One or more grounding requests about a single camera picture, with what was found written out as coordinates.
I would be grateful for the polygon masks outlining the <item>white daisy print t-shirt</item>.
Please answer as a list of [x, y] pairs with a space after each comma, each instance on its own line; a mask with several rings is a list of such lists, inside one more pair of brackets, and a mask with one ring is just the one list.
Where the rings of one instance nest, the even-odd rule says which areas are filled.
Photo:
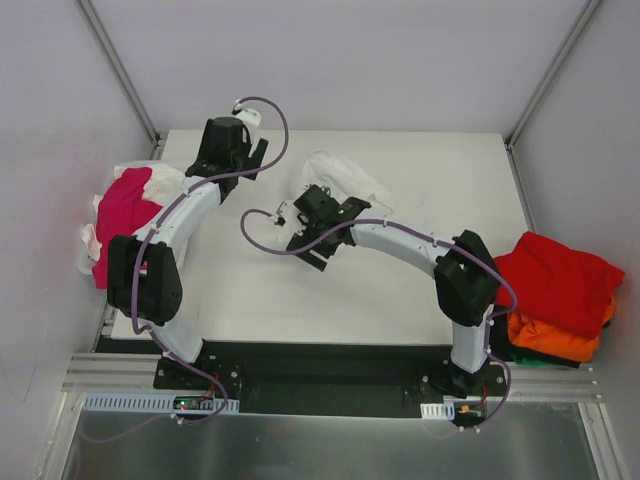
[[[389, 190], [375, 180], [355, 161], [330, 151], [315, 151], [294, 164], [285, 183], [284, 200], [296, 200], [311, 185], [319, 186], [339, 204], [356, 197], [380, 208], [385, 214], [393, 212], [393, 197]], [[301, 229], [277, 227], [276, 245], [285, 247], [294, 233]]]

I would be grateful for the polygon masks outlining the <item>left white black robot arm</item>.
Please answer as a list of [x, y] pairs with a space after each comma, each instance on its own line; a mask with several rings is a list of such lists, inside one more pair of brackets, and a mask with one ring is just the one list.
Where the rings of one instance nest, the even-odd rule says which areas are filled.
[[238, 172], [257, 177], [268, 148], [257, 135], [260, 123], [260, 113], [250, 108], [209, 119], [179, 193], [147, 225], [130, 236], [114, 236], [108, 245], [108, 304], [132, 320], [135, 332], [155, 334], [181, 358], [177, 377], [192, 389], [210, 381], [212, 366], [199, 356], [203, 340], [178, 315], [183, 288], [177, 255], [238, 185]]

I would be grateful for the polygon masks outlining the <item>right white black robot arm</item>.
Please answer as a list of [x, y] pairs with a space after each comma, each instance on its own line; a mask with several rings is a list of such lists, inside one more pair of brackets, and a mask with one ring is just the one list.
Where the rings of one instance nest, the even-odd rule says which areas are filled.
[[286, 250], [319, 271], [342, 245], [387, 254], [434, 280], [437, 302], [452, 322], [448, 366], [429, 375], [442, 393], [464, 398], [485, 383], [489, 362], [489, 315], [501, 286], [498, 268], [473, 231], [442, 239], [390, 221], [369, 202], [349, 197], [338, 202], [317, 185], [293, 201], [298, 225]]

